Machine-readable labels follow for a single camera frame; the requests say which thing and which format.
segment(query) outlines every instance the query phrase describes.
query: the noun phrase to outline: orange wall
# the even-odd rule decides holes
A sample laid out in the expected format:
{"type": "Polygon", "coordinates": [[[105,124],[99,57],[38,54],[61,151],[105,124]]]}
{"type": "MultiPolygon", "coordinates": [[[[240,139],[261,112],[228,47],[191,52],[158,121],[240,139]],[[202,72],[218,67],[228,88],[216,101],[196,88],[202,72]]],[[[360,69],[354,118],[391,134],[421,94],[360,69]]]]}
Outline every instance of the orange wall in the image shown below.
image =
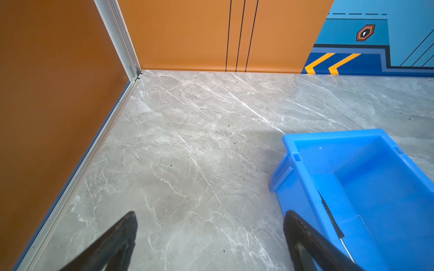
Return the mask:
{"type": "Polygon", "coordinates": [[[0,1],[0,25],[0,270],[10,270],[128,78],[93,1],[0,1]]]}
{"type": "Polygon", "coordinates": [[[333,4],[118,1],[142,69],[293,73],[302,71],[333,4]]]}

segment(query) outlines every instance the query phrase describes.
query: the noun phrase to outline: gray marble tile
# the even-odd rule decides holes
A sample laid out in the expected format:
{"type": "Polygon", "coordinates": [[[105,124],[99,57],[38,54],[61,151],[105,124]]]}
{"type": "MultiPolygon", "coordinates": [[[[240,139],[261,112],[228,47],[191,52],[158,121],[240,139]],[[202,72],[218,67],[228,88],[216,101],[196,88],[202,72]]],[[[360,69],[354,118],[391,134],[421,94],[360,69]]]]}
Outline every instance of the gray marble tile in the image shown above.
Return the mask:
{"type": "Polygon", "coordinates": [[[143,71],[45,249],[57,270],[134,210],[130,270],[293,270],[282,135],[383,128],[434,179],[434,80],[143,71]]]}

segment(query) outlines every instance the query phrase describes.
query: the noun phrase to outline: vertical black stripe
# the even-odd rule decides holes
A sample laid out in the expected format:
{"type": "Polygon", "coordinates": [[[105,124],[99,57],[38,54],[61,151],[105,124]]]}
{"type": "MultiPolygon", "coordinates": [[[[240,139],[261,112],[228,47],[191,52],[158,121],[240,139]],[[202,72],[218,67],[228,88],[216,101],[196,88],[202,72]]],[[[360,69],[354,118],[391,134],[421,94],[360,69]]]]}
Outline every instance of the vertical black stripe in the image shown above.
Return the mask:
{"type": "Polygon", "coordinates": [[[432,34],[432,32],[433,31],[431,31],[431,33],[429,33],[428,34],[428,36],[424,39],[424,40],[422,40],[422,42],[416,47],[416,49],[414,49],[414,51],[413,52],[411,52],[411,54],[404,60],[404,62],[401,64],[401,65],[399,65],[400,67],[407,61],[407,59],[409,59],[409,57],[419,48],[419,46],[421,46],[422,45],[422,43],[424,43],[424,41],[432,34]]]}
{"type": "Polygon", "coordinates": [[[255,21],[256,21],[256,13],[258,12],[258,4],[259,4],[259,0],[256,2],[255,18],[253,19],[253,27],[252,27],[252,36],[250,37],[249,52],[247,53],[247,61],[246,61],[246,70],[244,72],[247,72],[247,64],[249,63],[250,47],[252,47],[253,30],[255,29],[255,21]]]}
{"type": "Polygon", "coordinates": [[[425,64],[427,64],[428,63],[428,61],[430,61],[431,60],[431,58],[433,58],[433,56],[432,57],[430,57],[430,59],[428,59],[423,65],[422,65],[422,67],[423,66],[425,66],[425,64]]]}
{"type": "Polygon", "coordinates": [[[424,56],[424,54],[425,54],[426,52],[428,52],[429,49],[431,49],[431,47],[432,47],[433,45],[434,45],[434,43],[431,44],[431,46],[430,46],[430,47],[429,47],[429,48],[428,48],[428,49],[427,49],[427,50],[426,50],[426,51],[425,51],[421,56],[419,56],[419,58],[416,60],[416,62],[418,62],[418,61],[421,59],[421,57],[424,56]]]}
{"type": "Polygon", "coordinates": [[[230,13],[232,11],[232,0],[230,0],[230,7],[229,7],[229,26],[227,28],[227,48],[226,48],[226,67],[224,68],[224,71],[227,72],[227,54],[229,53],[229,32],[230,32],[230,13]]]}
{"type": "Polygon", "coordinates": [[[238,42],[237,65],[235,66],[235,71],[237,71],[237,68],[238,68],[238,57],[240,55],[241,33],[243,32],[243,20],[244,20],[244,9],[245,8],[246,8],[246,0],[244,0],[243,17],[241,18],[240,41],[238,42]]]}

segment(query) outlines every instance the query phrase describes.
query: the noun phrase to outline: blue plastic bin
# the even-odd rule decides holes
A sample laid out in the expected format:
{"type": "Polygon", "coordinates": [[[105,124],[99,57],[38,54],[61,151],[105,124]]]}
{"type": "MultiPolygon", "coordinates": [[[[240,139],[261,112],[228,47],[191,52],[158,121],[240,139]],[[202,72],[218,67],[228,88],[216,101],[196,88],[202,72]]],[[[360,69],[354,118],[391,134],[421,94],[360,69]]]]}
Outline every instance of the blue plastic bin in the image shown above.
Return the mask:
{"type": "Polygon", "coordinates": [[[283,137],[270,190],[366,271],[434,270],[434,183],[381,129],[283,137]]]}

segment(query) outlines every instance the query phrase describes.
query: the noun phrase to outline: yellow arrow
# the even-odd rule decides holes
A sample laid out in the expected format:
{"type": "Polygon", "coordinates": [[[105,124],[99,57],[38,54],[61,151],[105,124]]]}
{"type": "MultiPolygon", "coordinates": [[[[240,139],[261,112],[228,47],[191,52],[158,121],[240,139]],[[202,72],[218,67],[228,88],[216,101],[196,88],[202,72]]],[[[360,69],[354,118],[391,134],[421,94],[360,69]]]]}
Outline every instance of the yellow arrow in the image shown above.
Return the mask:
{"type": "Polygon", "coordinates": [[[338,68],[342,65],[344,65],[345,63],[355,59],[356,57],[358,57],[361,54],[350,54],[349,56],[347,56],[346,58],[342,59],[341,61],[339,61],[338,63],[336,63],[335,65],[331,66],[329,68],[330,74],[331,75],[339,75],[338,73],[338,68]]]}
{"type": "Polygon", "coordinates": [[[323,55],[319,59],[315,60],[314,62],[310,63],[309,65],[307,65],[304,68],[306,69],[308,74],[316,74],[315,71],[313,70],[313,67],[315,67],[316,65],[323,62],[324,60],[326,60],[327,58],[329,58],[330,56],[332,56],[334,54],[335,53],[326,53],[325,55],[323,55]]]}

